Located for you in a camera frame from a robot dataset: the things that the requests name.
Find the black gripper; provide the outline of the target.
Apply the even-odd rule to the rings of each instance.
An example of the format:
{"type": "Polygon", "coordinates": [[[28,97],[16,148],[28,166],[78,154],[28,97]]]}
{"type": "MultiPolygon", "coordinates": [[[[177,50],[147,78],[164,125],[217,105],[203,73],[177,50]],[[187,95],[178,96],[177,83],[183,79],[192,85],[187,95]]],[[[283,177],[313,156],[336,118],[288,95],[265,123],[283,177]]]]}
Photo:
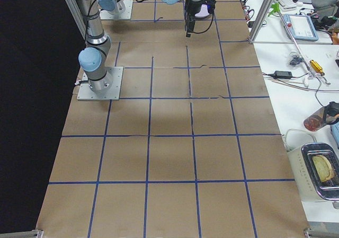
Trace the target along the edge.
{"type": "Polygon", "coordinates": [[[186,25],[186,37],[190,38],[191,33],[195,27],[195,15],[201,10],[202,1],[195,2],[192,0],[185,0],[185,25],[186,25]]]}

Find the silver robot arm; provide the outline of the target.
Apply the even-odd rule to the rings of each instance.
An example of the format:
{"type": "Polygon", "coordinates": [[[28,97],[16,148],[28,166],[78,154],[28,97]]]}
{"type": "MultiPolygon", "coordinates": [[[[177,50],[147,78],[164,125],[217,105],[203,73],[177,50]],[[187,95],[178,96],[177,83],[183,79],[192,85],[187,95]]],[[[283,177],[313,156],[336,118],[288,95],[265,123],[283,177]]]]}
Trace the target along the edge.
{"type": "Polygon", "coordinates": [[[126,10],[126,6],[122,0],[98,0],[98,4],[101,9],[114,16],[118,16],[126,10]]]}
{"type": "MultiPolygon", "coordinates": [[[[162,0],[172,5],[179,0],[162,0]]],[[[102,93],[111,87],[113,77],[105,67],[106,56],[111,48],[111,40],[105,33],[100,18],[99,8],[114,10],[116,0],[76,0],[85,28],[86,48],[79,53],[78,60],[84,70],[91,91],[102,93]]],[[[205,5],[210,14],[214,13],[215,0],[185,0],[186,35],[193,34],[196,15],[205,5]]]]}

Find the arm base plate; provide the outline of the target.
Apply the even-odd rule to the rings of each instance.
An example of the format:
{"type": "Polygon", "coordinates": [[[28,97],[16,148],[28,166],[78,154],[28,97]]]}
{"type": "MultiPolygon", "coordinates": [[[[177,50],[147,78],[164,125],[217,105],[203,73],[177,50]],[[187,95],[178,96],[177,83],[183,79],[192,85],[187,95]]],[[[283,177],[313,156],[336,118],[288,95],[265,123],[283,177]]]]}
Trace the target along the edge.
{"type": "Polygon", "coordinates": [[[91,81],[85,72],[80,83],[78,101],[119,101],[123,67],[106,67],[106,76],[100,81],[91,81]]]}
{"type": "Polygon", "coordinates": [[[102,21],[131,20],[132,0],[98,0],[100,18],[102,21]]]}

